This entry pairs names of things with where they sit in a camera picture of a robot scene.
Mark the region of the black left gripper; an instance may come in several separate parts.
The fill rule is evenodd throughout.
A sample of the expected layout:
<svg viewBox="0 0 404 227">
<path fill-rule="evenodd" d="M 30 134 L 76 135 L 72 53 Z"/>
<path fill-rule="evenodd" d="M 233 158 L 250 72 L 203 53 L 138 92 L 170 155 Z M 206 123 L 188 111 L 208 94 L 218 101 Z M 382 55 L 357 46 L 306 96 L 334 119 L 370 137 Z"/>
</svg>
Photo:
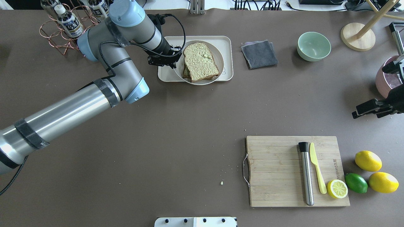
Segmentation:
<svg viewBox="0 0 404 227">
<path fill-rule="evenodd" d="M 176 62 L 182 56 L 183 47 L 173 47 L 170 46 L 169 52 L 167 55 L 158 54 L 155 56 L 148 57 L 148 64 L 152 66 L 169 66 L 172 69 L 176 69 Z"/>
</svg>

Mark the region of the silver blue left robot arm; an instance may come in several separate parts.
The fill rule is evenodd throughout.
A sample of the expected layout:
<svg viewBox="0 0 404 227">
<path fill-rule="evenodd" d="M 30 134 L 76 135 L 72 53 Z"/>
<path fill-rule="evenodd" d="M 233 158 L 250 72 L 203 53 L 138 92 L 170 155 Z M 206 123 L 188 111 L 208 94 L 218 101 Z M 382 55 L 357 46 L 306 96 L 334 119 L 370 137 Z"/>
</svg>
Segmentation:
<svg viewBox="0 0 404 227">
<path fill-rule="evenodd" d="M 173 47 L 163 36 L 166 17 L 172 14 L 147 14 L 135 0 L 115 0 L 109 17 L 78 38 L 81 53 L 101 62 L 108 75 L 1 130 L 1 174 L 16 169 L 1 194 L 13 184 L 29 154 L 120 102 L 133 103 L 150 92 L 125 47 L 142 48 L 152 66 L 176 68 L 185 46 Z"/>
</svg>

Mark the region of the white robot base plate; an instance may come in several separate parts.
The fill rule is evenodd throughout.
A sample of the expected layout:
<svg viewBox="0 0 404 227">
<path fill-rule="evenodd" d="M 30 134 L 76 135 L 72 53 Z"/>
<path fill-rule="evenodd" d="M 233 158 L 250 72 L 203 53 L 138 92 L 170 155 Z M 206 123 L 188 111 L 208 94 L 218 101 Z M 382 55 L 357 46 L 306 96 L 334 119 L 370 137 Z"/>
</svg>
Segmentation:
<svg viewBox="0 0 404 227">
<path fill-rule="evenodd" d="M 237 227 L 236 217 L 160 217 L 155 227 Z"/>
</svg>

